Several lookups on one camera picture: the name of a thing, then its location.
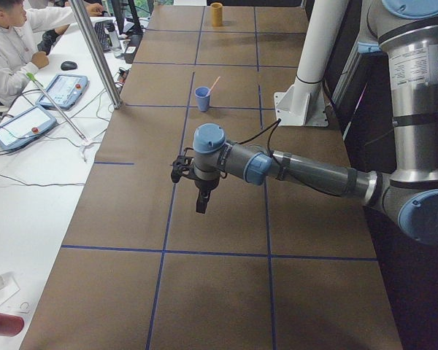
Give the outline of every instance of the label on robot arm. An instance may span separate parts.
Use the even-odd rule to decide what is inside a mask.
[[[409,50],[389,59],[391,89],[438,84],[438,45]]]

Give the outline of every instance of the keyboard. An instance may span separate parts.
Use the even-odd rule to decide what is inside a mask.
[[[108,53],[110,51],[110,45],[108,36],[105,33],[105,23],[111,23],[111,20],[102,20],[100,22],[94,23],[94,31],[96,31],[97,39],[99,40],[99,43],[101,44],[102,51],[105,53]]]

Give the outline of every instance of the white hoodie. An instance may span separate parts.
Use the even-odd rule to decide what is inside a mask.
[[[34,32],[48,31],[75,22],[71,7],[46,7],[26,10],[22,27],[0,27],[0,102],[10,106],[27,86],[26,73],[39,69],[31,62],[37,52]]]

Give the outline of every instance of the black computer mouse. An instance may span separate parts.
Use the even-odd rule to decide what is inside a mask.
[[[76,62],[73,61],[65,61],[60,65],[62,71],[71,71],[72,69],[78,68]]]

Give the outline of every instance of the blue cup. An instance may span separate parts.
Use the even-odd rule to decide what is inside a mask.
[[[201,86],[195,89],[196,103],[201,112],[205,112],[210,107],[210,89],[206,86]]]

